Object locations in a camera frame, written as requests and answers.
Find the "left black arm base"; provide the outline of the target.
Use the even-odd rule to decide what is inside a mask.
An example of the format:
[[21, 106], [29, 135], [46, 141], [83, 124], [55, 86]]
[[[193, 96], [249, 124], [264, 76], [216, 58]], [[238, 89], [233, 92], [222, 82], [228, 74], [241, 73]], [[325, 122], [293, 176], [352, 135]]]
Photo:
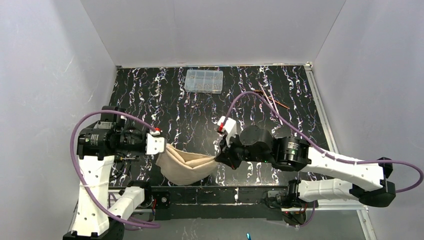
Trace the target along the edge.
[[168, 209], [171, 205], [171, 194], [168, 191], [153, 191], [146, 197], [144, 206], [149, 209]]

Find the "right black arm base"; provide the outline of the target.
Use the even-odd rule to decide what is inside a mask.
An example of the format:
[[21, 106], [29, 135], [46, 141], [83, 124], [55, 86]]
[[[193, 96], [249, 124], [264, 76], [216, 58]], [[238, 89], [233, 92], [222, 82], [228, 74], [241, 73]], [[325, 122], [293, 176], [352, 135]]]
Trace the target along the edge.
[[269, 208], [281, 208], [281, 209], [294, 209], [303, 211], [308, 208], [318, 208], [319, 203], [317, 200], [306, 202], [301, 200], [298, 193], [290, 192], [286, 189], [267, 190], [262, 194], [263, 203]]

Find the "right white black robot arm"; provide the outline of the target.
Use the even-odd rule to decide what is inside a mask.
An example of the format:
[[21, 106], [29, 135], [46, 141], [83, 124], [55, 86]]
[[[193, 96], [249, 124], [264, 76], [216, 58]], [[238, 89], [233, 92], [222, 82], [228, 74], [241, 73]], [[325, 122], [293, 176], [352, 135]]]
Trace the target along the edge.
[[274, 137], [256, 125], [237, 133], [235, 126], [220, 124], [217, 132], [222, 134], [222, 140], [215, 161], [233, 170], [242, 162], [259, 162], [282, 172], [313, 172], [330, 177], [317, 181], [289, 181], [287, 192], [276, 198], [280, 208], [338, 199], [384, 208], [396, 197], [396, 186], [388, 181], [393, 171], [391, 164], [365, 163], [355, 158], [352, 163], [340, 162], [335, 160], [335, 153], [314, 148], [306, 140], [292, 136]]

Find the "beige cloth napkin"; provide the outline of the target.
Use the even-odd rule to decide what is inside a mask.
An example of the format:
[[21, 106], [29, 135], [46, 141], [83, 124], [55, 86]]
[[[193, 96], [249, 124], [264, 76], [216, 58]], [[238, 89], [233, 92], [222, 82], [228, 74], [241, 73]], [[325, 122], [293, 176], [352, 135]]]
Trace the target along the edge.
[[208, 177], [218, 167], [218, 162], [214, 156], [182, 151], [168, 143], [156, 165], [171, 183], [187, 186]]

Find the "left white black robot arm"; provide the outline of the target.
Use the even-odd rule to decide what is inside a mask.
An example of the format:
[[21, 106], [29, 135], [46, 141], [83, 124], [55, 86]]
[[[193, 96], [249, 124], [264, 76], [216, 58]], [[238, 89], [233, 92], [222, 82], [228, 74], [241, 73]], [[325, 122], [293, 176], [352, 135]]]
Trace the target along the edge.
[[145, 130], [131, 131], [126, 122], [140, 119], [118, 107], [104, 106], [97, 111], [100, 119], [82, 128], [94, 113], [80, 119], [71, 132], [69, 151], [80, 180], [74, 221], [65, 240], [121, 240], [126, 229], [158, 229], [160, 224], [136, 219], [138, 206], [149, 203], [150, 186], [144, 181], [128, 185], [123, 194], [109, 205], [110, 173], [118, 153], [139, 150], [155, 155], [164, 150], [159, 129], [146, 123]]

